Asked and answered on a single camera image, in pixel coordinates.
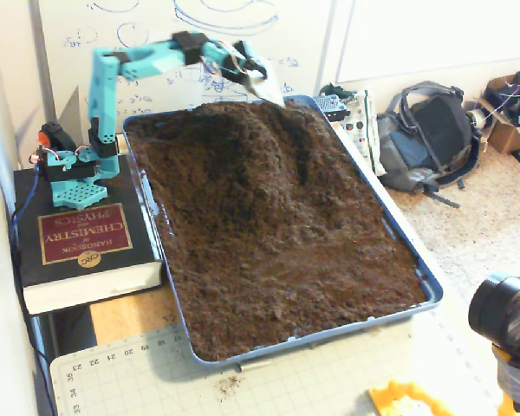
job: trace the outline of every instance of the robotic arm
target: robotic arm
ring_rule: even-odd
[[[203,33],[179,32],[172,40],[122,51],[97,48],[88,101],[90,146],[76,147],[55,123],[47,123],[39,133],[44,147],[36,158],[51,184],[54,206],[81,210],[105,198],[107,189],[94,182],[120,171],[115,137],[118,75],[138,80],[198,62],[211,62],[224,78],[283,106],[275,78],[242,41],[230,46]]]

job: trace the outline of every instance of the whiteboard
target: whiteboard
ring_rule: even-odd
[[[210,38],[249,41],[270,60],[284,94],[312,95],[320,70],[332,2],[302,0],[40,0],[56,115],[78,88],[81,127],[87,107],[92,49],[112,49],[200,30]],[[129,116],[196,107],[214,101],[253,101],[244,88],[209,75],[202,64],[137,81],[118,79],[118,132]]]
[[[520,0],[356,0],[337,81],[520,58]]]

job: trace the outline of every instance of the backpack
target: backpack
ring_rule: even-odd
[[[409,107],[413,92],[428,98]],[[435,192],[455,182],[464,187],[461,179],[478,164],[481,132],[462,108],[463,95],[457,87],[424,81],[394,96],[378,114],[380,161],[387,171],[379,177],[383,185],[459,207]]]

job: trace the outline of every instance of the cutting mat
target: cutting mat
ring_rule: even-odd
[[[457,306],[445,298],[404,322],[224,371],[193,361],[175,323],[56,359],[58,413],[368,416],[376,412],[367,389],[404,377],[457,415],[495,415],[501,393],[491,348],[480,351],[468,338]]]

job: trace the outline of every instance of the blue tray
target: blue tray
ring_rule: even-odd
[[[293,100],[295,106],[311,108],[311,109],[318,111],[321,115],[323,115],[323,112],[315,104],[315,101],[306,95],[293,95],[290,97],[286,97],[285,100],[286,101]],[[133,119],[140,119],[140,118],[144,118],[144,117],[151,117],[154,115],[162,115],[162,114],[170,114],[170,113],[172,113],[172,112],[166,112],[166,113],[160,113],[160,114],[139,115],[139,116],[129,117],[125,120],[123,134],[126,138],[127,146],[129,147],[129,153],[131,155],[133,155],[133,153],[131,152],[131,145],[129,143],[129,140],[127,139],[127,134],[125,132],[125,125],[130,120],[133,120]],[[129,159],[132,160],[133,167],[136,167],[136,161],[134,160],[134,157],[129,158]],[[188,346],[191,349],[192,356],[197,360],[197,362],[199,362],[200,364],[207,366],[207,367],[225,367],[225,366],[229,366],[231,364],[242,364],[242,363],[244,363],[244,361],[256,359],[258,357],[265,356],[268,354],[278,353],[285,349],[295,348],[295,347],[299,347],[299,346],[305,345],[305,344],[313,344],[313,343],[316,343],[319,341],[326,341],[330,338],[335,338],[336,336],[339,336],[339,335],[349,334],[354,331],[359,331],[361,329],[366,329],[366,328],[370,328],[370,327],[373,327],[376,325],[381,325],[382,323],[393,322],[393,321],[405,319],[405,318],[412,316],[414,314],[417,314],[419,312],[423,312],[428,309],[435,308],[438,305],[438,303],[441,302],[441,299],[443,298],[443,288],[441,287],[441,284],[439,284],[437,278],[435,277],[433,271],[431,270],[428,260],[426,258],[423,258],[424,254],[419,253],[416,250],[416,248],[414,247],[413,243],[406,237],[406,234],[401,229],[397,218],[395,218],[392,215],[392,213],[390,212],[389,208],[386,205],[385,200],[381,197],[381,195],[380,195],[381,192],[385,192],[385,193],[387,193],[387,192],[385,190],[382,191],[383,188],[381,188],[378,191],[377,189],[374,188],[374,186],[372,184],[370,184],[370,181],[367,179],[367,172],[369,172],[368,174],[372,174],[372,173],[369,171],[369,168],[367,166],[365,166],[365,164],[363,164],[363,163],[357,164],[355,162],[354,158],[352,157],[352,154],[351,154],[351,161],[357,166],[358,170],[361,172],[362,178],[366,181],[366,183],[369,184],[372,187],[372,189],[374,189],[374,193],[376,194],[378,200],[380,201],[380,204],[382,205],[382,207],[384,209],[384,218],[382,218],[382,221],[387,226],[389,233],[392,235],[392,237],[399,237],[399,238],[404,239],[406,241],[406,243],[408,244],[408,247],[410,248],[411,252],[417,258],[418,268],[416,270],[416,275],[417,275],[418,279],[420,280],[420,284],[421,284],[422,289],[424,290],[424,293],[426,294],[426,301],[423,303],[412,305],[410,308],[408,308],[402,312],[396,312],[391,315],[385,315],[385,316],[382,316],[379,318],[370,317],[364,322],[349,323],[347,325],[343,325],[343,326],[340,326],[337,328],[332,328],[332,329],[326,329],[324,331],[316,332],[316,333],[310,334],[310,335],[305,335],[303,337],[291,336],[285,342],[280,342],[278,344],[270,345],[267,347],[264,347],[264,346],[257,347],[255,349],[249,351],[248,353],[235,355],[235,356],[232,356],[232,357],[230,357],[226,360],[222,360],[222,361],[204,361],[204,360],[200,359],[192,350],[192,345],[189,342]],[[143,170],[139,171],[139,177],[140,177],[140,185],[142,186],[142,191],[144,193],[144,198],[146,200],[146,204],[148,206],[149,213],[152,216],[152,215],[154,215],[154,212],[156,211],[156,209],[154,207],[157,205],[153,201],[153,195],[150,190],[150,187],[148,186],[148,179],[146,178],[146,173]],[[189,340],[189,333],[187,331],[187,327],[185,324],[185,317],[183,316],[183,310],[181,309],[181,305],[179,304],[177,290],[173,283],[173,279],[172,279],[172,275],[169,271],[169,267],[167,268],[167,275],[169,276],[170,285],[172,287],[172,291],[175,296],[175,301],[177,303],[179,317],[181,318],[181,321],[183,322],[185,336],[186,336],[187,340]]]

